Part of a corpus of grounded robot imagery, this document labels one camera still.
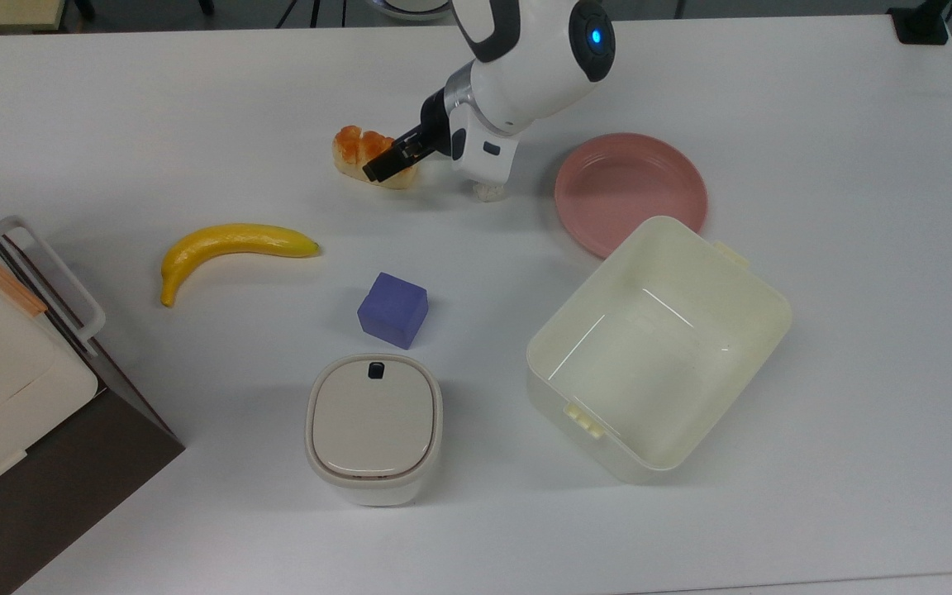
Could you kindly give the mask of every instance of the pink plate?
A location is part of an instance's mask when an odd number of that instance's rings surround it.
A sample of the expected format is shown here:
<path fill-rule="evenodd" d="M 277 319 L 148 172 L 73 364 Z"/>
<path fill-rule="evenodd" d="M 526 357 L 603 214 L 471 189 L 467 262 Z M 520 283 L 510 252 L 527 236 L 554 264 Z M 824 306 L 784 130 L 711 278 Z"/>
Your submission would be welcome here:
<path fill-rule="evenodd" d="M 707 189 L 690 159 L 663 140 L 628 132 L 572 151 L 553 196 L 568 233 L 602 259 L 645 219 L 670 215 L 700 233 L 707 217 Z"/>

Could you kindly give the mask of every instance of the banana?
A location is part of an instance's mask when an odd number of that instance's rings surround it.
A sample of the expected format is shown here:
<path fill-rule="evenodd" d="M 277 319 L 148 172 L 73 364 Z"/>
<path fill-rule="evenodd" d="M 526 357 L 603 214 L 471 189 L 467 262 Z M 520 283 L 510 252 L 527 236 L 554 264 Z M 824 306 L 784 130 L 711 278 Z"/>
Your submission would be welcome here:
<path fill-rule="evenodd" d="M 173 245 L 159 267 L 164 285 L 159 302 L 168 308 L 174 305 L 174 294 L 186 278 L 201 264 L 223 254 L 255 252 L 272 256 L 302 259 L 318 253 L 318 244 L 298 231 L 260 223 L 227 223 L 204 227 Z"/>

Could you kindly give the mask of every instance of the bread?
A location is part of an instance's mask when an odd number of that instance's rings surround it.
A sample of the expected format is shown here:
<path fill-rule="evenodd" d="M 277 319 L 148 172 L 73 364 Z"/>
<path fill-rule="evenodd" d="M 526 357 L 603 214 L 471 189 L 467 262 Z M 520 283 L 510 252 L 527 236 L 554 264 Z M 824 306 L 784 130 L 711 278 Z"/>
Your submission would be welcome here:
<path fill-rule="evenodd" d="M 362 132 L 358 126 L 345 126 L 333 138 L 333 165 L 345 176 L 383 188 L 404 189 L 413 184 L 417 166 L 412 165 L 382 182 L 370 182 L 362 167 L 392 147 L 393 139 L 374 131 Z"/>

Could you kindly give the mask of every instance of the table surface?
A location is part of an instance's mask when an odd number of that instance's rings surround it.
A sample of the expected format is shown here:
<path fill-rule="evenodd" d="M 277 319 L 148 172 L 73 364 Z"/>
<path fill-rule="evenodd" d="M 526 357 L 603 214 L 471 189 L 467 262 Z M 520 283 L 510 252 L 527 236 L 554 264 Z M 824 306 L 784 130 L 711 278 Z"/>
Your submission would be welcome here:
<path fill-rule="evenodd" d="M 0 31 L 57 29 L 64 0 L 0 0 Z"/>
<path fill-rule="evenodd" d="M 664 595 L 952 595 L 952 575 L 714 588 L 711 591 L 676 591 Z"/>
<path fill-rule="evenodd" d="M 610 593 L 952 573 L 952 41 L 887 17 L 621 22 L 612 74 L 522 136 L 510 198 L 442 158 L 404 193 L 340 176 L 347 124 L 399 135 L 468 57 L 450 27 L 0 38 L 0 217 L 102 302 L 103 345 L 188 451 L 24 593 Z M 83 60 L 71 60 L 82 55 Z M 68 68 L 60 65 L 68 63 Z M 681 467 L 613 481 L 526 400 L 526 342 L 597 267 L 552 203 L 606 132 L 679 148 L 703 236 L 789 298 L 788 336 Z M 318 259 L 224 256 L 162 308 L 178 238 L 272 222 Z M 397 351 L 355 310 L 426 287 L 409 355 L 445 399 L 418 501 L 341 501 L 307 392 Z"/>

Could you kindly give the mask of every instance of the purple block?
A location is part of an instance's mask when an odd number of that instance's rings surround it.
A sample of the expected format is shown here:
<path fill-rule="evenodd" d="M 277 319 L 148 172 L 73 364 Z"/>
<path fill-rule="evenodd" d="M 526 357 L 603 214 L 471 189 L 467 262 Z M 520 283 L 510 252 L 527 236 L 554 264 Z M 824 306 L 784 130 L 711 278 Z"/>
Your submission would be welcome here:
<path fill-rule="evenodd" d="M 389 274 L 377 275 L 359 306 L 359 323 L 368 335 L 409 350 L 428 313 L 428 292 Z"/>

